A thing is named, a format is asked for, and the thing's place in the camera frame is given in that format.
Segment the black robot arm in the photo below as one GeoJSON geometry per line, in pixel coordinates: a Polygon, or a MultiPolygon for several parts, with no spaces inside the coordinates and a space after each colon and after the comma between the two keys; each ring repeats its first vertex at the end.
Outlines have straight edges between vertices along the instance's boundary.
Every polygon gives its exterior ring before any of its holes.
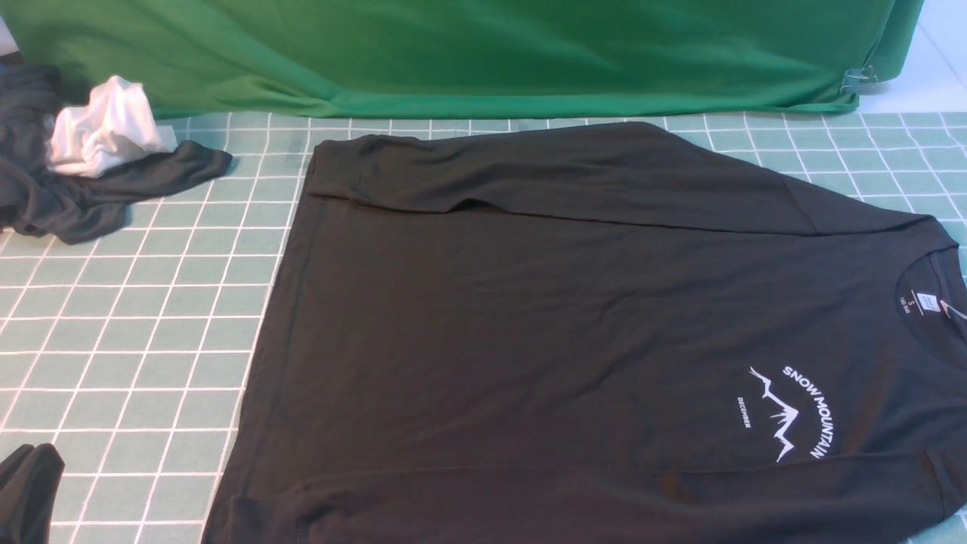
{"type": "Polygon", "coordinates": [[[65,462],[52,444],[22,444],[1,462],[1,542],[48,543],[65,462]]]}

